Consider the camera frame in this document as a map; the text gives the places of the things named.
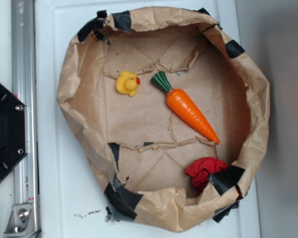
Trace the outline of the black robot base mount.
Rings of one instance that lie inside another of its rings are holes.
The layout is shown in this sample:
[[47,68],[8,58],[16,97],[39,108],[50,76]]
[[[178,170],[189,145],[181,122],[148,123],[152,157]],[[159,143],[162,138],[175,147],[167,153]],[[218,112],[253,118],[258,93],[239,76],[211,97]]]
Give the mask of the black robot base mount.
[[26,106],[0,83],[0,183],[27,155]]

